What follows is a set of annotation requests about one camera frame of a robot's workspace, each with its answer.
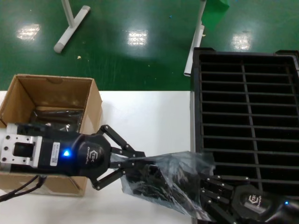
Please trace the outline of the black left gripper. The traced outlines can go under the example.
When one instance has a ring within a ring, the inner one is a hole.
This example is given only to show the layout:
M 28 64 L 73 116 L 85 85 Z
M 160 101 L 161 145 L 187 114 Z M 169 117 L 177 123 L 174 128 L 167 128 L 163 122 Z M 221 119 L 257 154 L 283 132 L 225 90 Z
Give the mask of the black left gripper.
M 120 148 L 112 147 L 107 135 Z M 95 190 L 101 190 L 124 175 L 141 171 L 149 161 L 111 162 L 111 155 L 127 158 L 145 157 L 135 151 L 112 127 L 102 125 L 96 134 L 54 132 L 43 138 L 36 173 L 43 175 L 83 176 L 92 181 Z M 97 180 L 107 169 L 115 169 Z

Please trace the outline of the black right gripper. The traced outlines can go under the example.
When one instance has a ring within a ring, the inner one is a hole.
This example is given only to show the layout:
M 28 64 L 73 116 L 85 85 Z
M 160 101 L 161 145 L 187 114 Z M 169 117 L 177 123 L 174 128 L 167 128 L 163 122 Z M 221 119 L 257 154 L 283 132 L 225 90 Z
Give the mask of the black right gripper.
M 285 196 L 260 191 L 249 183 L 249 178 L 231 175 L 210 175 L 205 179 L 208 186 L 232 191 L 232 210 L 249 224 L 297 224 L 299 202 Z M 229 200 L 207 189 L 200 189 L 200 203 L 217 224 L 233 224 L 234 217 L 228 212 Z

